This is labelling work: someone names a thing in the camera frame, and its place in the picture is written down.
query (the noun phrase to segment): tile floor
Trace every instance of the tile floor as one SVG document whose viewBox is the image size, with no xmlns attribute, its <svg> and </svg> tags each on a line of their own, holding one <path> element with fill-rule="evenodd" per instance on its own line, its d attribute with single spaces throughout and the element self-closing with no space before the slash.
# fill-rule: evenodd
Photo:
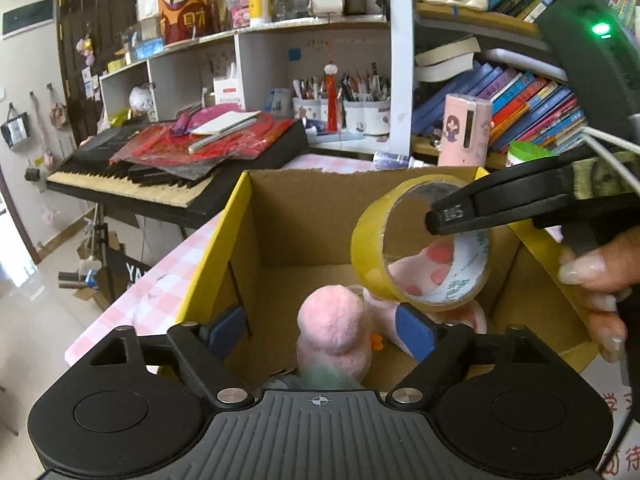
<svg viewBox="0 0 640 480">
<path fill-rule="evenodd" d="M 111 219 L 108 224 L 127 253 L 139 257 L 142 232 Z M 13 436 L 0 424 L 0 480 L 35 480 L 42 473 L 27 434 L 29 411 L 67 370 L 66 349 L 100 316 L 94 301 L 78 300 L 73 290 L 57 286 L 60 270 L 78 268 L 82 237 L 77 234 L 49 255 L 19 288 L 0 270 L 0 421 L 18 431 Z"/>
</svg>

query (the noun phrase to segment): human hand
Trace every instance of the human hand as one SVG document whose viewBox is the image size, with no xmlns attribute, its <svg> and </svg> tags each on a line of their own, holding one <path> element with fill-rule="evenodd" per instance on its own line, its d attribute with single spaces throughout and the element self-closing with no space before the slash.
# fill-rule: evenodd
<svg viewBox="0 0 640 480">
<path fill-rule="evenodd" d="M 618 235 L 611 243 L 576 259 L 569 248 L 560 256 L 558 278 L 579 285 L 576 296 L 590 311 L 589 333 L 609 362 L 625 350 L 626 326 L 617 314 L 617 304 L 640 283 L 640 226 Z"/>
</svg>

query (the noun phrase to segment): yellow packing tape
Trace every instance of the yellow packing tape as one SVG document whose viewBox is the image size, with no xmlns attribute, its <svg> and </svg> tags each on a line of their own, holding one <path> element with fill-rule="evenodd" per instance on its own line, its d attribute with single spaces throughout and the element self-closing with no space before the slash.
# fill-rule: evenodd
<svg viewBox="0 0 640 480">
<path fill-rule="evenodd" d="M 379 298 L 405 301 L 424 312 L 452 310 L 476 296 L 488 277 L 488 230 L 454 236 L 451 270 L 439 287 L 424 296 L 412 296 L 398 287 L 388 270 L 391 262 L 386 261 L 384 254 L 386 225 L 400 201 L 407 197 L 423 198 L 426 214 L 428 203 L 447 196 L 465 184 L 458 178 L 442 174 L 412 178 L 366 209 L 351 236 L 351 263 L 366 288 Z"/>
</svg>

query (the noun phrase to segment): green light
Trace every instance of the green light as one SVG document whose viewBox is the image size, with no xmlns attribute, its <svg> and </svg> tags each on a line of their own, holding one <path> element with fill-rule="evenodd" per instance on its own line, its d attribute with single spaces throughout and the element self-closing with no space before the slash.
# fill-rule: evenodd
<svg viewBox="0 0 640 480">
<path fill-rule="evenodd" d="M 609 23 L 597 23 L 596 25 L 593 25 L 593 27 L 591 27 L 591 30 L 594 34 L 602 36 L 603 34 L 608 34 L 611 30 L 611 27 L 609 26 Z"/>
</svg>

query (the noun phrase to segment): red book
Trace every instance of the red book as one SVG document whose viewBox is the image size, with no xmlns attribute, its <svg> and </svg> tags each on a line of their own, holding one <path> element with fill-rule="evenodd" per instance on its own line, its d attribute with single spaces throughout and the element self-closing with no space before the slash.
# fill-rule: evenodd
<svg viewBox="0 0 640 480">
<path fill-rule="evenodd" d="M 568 99 L 567 101 L 562 103 L 558 108 L 556 108 L 556 110 L 553 111 L 551 114 L 549 114 L 544 119 L 542 119 L 541 121 L 537 122 L 532 127 L 530 127 L 530 129 L 524 132 L 517 140 L 529 140 L 529 139 L 533 140 L 531 137 L 535 137 L 547 126 L 549 126 L 551 123 L 553 123 L 554 121 L 557 121 L 567 110 L 570 110 L 572 107 L 574 107 L 577 104 L 577 102 L 578 102 L 578 99 L 575 97 Z"/>
<path fill-rule="evenodd" d="M 542 90 L 548 81 L 538 76 L 533 83 L 527 86 L 522 92 L 520 92 L 512 101 L 507 104 L 502 110 L 492 117 L 494 122 L 494 128 L 500 126 L 511 114 L 515 113 L 518 108 L 531 99 L 535 94 Z"/>
</svg>

